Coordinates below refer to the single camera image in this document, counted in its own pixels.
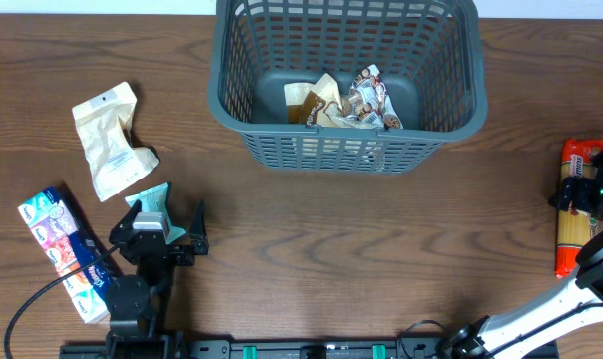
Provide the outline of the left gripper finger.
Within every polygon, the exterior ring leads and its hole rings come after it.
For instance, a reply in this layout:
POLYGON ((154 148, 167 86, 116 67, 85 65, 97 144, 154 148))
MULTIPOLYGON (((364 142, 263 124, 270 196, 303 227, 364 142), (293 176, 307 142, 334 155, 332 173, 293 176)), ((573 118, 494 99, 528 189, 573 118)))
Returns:
POLYGON ((130 210, 124 215, 124 217, 114 227, 114 232, 131 230, 133 223, 137 215, 141 212, 142 204, 139 200, 136 200, 130 210))
POLYGON ((202 200, 197 207, 188 236, 196 248, 207 248, 207 232, 205 228, 205 202, 202 200))

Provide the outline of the red spaghetti packet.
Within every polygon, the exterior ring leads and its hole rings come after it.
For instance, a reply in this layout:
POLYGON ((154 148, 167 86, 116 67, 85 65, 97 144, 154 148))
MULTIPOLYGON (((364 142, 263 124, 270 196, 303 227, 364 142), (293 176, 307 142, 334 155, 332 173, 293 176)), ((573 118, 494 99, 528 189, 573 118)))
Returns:
MULTIPOLYGON (((562 151, 560 184, 565 180, 594 179, 597 169, 592 158, 603 150, 603 140, 567 140, 562 151)), ((571 203, 557 214, 555 273, 558 278, 569 275, 576 266, 576 256, 591 239, 597 223, 589 213, 579 211, 571 203)))

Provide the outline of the teal snack packet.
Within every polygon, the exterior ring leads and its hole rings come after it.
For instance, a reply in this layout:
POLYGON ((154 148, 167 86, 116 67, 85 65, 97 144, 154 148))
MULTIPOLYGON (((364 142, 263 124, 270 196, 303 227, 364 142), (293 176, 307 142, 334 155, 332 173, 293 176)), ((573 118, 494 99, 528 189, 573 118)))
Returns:
POLYGON ((139 201, 142 205, 142 212, 161 212, 166 219, 168 228, 165 241, 167 244, 172 244, 185 235, 185 230, 172 224, 166 206, 168 193, 169 183, 165 182, 137 194, 128 195, 124 198, 124 201, 129 207, 139 201))

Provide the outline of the colourful tissue multipack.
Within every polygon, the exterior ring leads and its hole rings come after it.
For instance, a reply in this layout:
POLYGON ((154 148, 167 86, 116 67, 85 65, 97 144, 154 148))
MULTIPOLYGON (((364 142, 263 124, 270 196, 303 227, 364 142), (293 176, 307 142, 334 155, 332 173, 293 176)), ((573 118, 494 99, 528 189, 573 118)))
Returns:
POLYGON ((106 294, 116 272, 103 260, 105 252, 56 188, 49 187, 18 207, 35 240, 47 255, 76 311, 87 324, 109 315, 106 294))

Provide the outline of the beige paper pouch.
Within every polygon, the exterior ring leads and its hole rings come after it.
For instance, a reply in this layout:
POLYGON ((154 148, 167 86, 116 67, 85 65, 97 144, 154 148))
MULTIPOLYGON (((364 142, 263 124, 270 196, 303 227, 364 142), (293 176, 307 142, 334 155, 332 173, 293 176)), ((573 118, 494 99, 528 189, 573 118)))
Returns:
POLYGON ((92 184, 104 202, 150 174, 159 159, 147 147, 132 147, 128 140, 137 97, 127 82, 72 108, 75 127, 92 184))

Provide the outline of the brown Panners snack bag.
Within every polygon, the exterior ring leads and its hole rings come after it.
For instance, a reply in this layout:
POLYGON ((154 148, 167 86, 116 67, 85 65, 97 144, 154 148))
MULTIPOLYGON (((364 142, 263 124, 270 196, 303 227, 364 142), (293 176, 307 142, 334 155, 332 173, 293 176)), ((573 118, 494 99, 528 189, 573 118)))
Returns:
POLYGON ((284 96, 289 124, 337 128, 343 116, 338 84, 327 73, 316 83, 286 84, 284 96))

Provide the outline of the brown white snack bag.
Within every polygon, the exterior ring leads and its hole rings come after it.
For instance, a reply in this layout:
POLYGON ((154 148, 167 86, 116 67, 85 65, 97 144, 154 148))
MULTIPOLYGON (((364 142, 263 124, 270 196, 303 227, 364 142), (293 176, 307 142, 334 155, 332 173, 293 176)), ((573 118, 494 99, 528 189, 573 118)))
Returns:
POLYGON ((341 97, 341 115, 337 121, 354 129, 401 129, 376 65, 365 67, 353 80, 347 95, 341 97))

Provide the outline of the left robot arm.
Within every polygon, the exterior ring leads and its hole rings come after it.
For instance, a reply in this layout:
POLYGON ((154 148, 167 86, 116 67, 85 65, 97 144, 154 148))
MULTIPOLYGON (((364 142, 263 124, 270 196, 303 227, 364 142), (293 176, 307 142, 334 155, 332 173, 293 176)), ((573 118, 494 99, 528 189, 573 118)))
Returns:
POLYGON ((116 278, 107 291, 106 304, 110 312, 108 358, 190 356, 183 333, 166 330, 164 323, 175 270, 180 266, 193 266, 197 256, 208 254, 204 213, 202 201, 187 239, 178 244, 166 242, 166 215, 143 212, 139 201, 112 229, 109 243, 137 270, 132 275, 116 278))

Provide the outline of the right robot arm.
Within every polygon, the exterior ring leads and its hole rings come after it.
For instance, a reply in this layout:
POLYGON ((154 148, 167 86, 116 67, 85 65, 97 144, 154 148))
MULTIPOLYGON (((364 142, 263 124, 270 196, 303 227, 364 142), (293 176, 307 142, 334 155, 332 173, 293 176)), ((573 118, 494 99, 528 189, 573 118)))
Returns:
MULTIPOLYGON (((562 212, 603 217, 603 147, 591 157, 595 177, 564 179, 549 203, 562 212)), ((439 358, 522 358, 584 326, 603 322, 603 231, 577 253, 573 271, 524 306, 486 316, 442 343, 439 358)))

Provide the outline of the grey plastic basket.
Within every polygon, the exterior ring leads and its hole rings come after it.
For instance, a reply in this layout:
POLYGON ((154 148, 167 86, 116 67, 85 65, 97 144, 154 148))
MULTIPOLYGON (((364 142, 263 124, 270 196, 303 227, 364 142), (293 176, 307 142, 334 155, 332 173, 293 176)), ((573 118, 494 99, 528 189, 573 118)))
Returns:
POLYGON ((221 1, 207 104, 273 169, 402 174, 488 114, 475 5, 468 0, 221 1), (284 88, 329 75, 346 92, 379 69, 401 126, 294 125, 284 88))

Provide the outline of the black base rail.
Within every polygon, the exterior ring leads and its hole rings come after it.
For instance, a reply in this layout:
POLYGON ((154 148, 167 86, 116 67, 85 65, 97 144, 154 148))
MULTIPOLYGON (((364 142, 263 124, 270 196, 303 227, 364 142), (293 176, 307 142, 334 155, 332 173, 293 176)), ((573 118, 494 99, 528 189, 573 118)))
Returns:
POLYGON ((172 339, 153 342, 74 344, 60 348, 61 358, 188 358, 188 359, 349 359, 439 358, 440 340, 434 337, 401 340, 328 342, 230 342, 190 341, 177 345, 172 339))

